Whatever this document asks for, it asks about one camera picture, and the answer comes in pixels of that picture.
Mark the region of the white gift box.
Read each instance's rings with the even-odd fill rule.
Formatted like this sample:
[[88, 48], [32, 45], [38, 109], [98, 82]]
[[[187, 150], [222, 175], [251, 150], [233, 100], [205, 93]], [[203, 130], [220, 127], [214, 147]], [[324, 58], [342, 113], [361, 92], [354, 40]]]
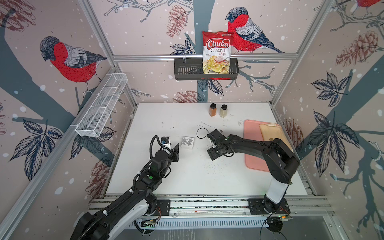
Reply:
[[186, 150], [192, 150], [194, 147], [195, 138], [183, 136], [181, 148]]

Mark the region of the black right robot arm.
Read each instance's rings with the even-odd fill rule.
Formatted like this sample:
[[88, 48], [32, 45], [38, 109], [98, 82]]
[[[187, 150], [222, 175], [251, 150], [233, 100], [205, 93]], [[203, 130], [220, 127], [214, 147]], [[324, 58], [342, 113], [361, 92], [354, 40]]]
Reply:
[[264, 195], [263, 208], [267, 213], [274, 214], [282, 206], [284, 196], [292, 177], [297, 172], [300, 160], [281, 139], [272, 141], [255, 141], [237, 135], [221, 134], [217, 129], [206, 135], [212, 144], [207, 150], [212, 161], [220, 158], [231, 158], [235, 153], [254, 156], [264, 160], [272, 176], [270, 186]]

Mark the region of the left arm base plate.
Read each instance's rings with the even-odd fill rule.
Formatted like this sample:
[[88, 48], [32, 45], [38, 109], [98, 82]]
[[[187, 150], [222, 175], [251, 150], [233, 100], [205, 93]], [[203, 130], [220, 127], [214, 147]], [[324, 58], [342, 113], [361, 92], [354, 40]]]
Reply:
[[129, 211], [129, 214], [137, 214], [138, 217], [163, 217], [170, 214], [170, 208], [170, 200], [157, 200], [156, 204], [148, 204], [146, 200], [142, 200]]

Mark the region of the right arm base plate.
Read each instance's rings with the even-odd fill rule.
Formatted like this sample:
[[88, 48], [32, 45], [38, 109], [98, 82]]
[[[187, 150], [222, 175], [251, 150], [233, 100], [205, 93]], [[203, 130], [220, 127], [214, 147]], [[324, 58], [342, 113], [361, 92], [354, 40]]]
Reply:
[[282, 199], [278, 204], [275, 204], [267, 198], [251, 198], [247, 201], [247, 208], [250, 209], [251, 215], [289, 215], [291, 213], [286, 199]]

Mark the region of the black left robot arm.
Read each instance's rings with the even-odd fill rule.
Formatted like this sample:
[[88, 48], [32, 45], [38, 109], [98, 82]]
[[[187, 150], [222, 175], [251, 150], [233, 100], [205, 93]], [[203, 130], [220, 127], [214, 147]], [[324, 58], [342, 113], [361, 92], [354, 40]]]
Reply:
[[159, 208], [154, 191], [171, 173], [171, 163], [179, 161], [180, 144], [172, 147], [169, 137], [155, 135], [150, 143], [150, 160], [133, 178], [132, 186], [113, 203], [96, 212], [85, 213], [71, 240], [114, 240], [130, 224]]

